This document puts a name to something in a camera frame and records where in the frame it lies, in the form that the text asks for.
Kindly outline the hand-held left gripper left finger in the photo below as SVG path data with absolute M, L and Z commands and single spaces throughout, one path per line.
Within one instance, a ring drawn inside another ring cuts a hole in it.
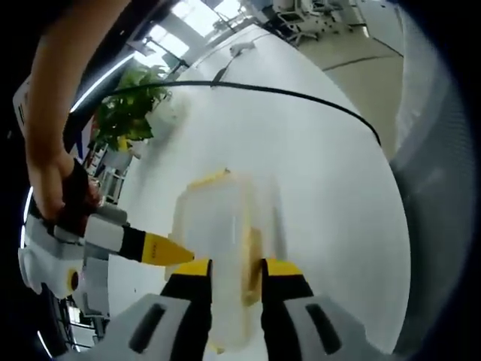
M 107 328 L 108 360 L 201 360 L 211 326 L 211 261 L 180 265 L 160 294 L 138 300 Z

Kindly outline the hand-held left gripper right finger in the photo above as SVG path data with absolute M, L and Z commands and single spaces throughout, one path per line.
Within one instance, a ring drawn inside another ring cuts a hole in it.
M 291 262 L 262 260 L 261 325 L 269 360 L 363 360 L 364 327 L 327 296 L 316 296 Z

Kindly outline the person's right hand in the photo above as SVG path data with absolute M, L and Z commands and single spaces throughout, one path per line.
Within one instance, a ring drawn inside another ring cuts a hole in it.
M 33 196 L 45 220 L 67 216 L 78 221 L 99 206 L 98 184 L 64 147 L 28 141 L 26 161 Z

